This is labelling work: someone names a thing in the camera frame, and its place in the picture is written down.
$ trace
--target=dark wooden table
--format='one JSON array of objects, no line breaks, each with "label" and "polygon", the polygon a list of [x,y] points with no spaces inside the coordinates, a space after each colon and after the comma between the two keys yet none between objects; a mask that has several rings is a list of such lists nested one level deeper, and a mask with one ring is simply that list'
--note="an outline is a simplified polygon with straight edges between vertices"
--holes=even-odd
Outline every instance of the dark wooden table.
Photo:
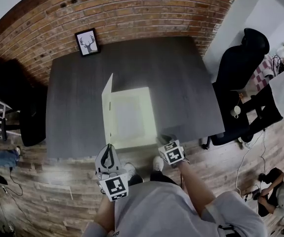
[{"label": "dark wooden table", "polygon": [[95,156],[106,144],[101,93],[149,87],[158,134],[180,142],[224,132],[219,106],[192,38],[137,39],[53,61],[46,107],[49,158]]}]

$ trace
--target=chair backrest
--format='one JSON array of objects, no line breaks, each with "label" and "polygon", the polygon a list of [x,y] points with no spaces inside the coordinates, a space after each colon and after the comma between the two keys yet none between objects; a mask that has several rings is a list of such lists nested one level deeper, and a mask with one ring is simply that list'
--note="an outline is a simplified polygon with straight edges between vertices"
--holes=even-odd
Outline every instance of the chair backrest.
[{"label": "chair backrest", "polygon": [[269,52],[267,38],[246,28],[242,45],[230,47],[222,56],[215,86],[222,90],[242,89]]},{"label": "chair backrest", "polygon": [[33,88],[24,77],[17,60],[0,58],[0,99],[14,110],[21,110],[31,101]]}]

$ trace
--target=deer head picture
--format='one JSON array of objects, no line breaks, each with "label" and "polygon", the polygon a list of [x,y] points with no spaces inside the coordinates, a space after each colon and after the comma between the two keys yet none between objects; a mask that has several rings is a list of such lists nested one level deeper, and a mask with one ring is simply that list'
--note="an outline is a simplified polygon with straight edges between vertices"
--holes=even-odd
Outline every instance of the deer head picture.
[{"label": "deer head picture", "polygon": [[75,36],[82,56],[100,52],[94,28],[76,33]]}]

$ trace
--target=white mug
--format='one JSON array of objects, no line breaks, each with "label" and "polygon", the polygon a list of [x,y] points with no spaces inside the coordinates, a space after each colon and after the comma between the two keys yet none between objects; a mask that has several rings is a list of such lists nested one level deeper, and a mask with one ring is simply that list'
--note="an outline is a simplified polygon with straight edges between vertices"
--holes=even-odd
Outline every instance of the white mug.
[{"label": "white mug", "polygon": [[275,76],[274,72],[271,69],[265,69],[262,71],[262,75],[266,78],[273,78]]},{"label": "white mug", "polygon": [[236,118],[236,119],[239,118],[239,114],[240,114],[240,113],[241,113],[241,109],[240,109],[240,107],[239,107],[238,105],[236,105],[236,106],[234,107],[234,109],[231,110],[231,115],[232,115],[234,118]]}]

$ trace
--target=person sitting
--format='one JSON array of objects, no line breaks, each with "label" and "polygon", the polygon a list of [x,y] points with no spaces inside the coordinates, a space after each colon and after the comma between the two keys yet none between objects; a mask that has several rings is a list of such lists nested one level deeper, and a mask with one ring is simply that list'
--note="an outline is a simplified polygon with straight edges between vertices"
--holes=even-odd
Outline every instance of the person sitting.
[{"label": "person sitting", "polygon": [[239,138],[239,141],[247,148],[250,148],[249,144],[255,133],[284,118],[284,71],[271,79],[257,95],[243,104],[246,113],[261,107],[265,107],[261,112],[262,118],[257,117],[250,124],[249,131]]},{"label": "person sitting", "polygon": [[284,216],[284,173],[278,169],[273,168],[270,172],[259,175],[259,181],[271,185],[261,191],[258,198],[258,214],[261,217],[267,216],[269,213],[282,217]]},{"label": "person sitting", "polygon": [[0,150],[0,166],[15,167],[20,154],[21,149],[19,147],[14,150]]}]

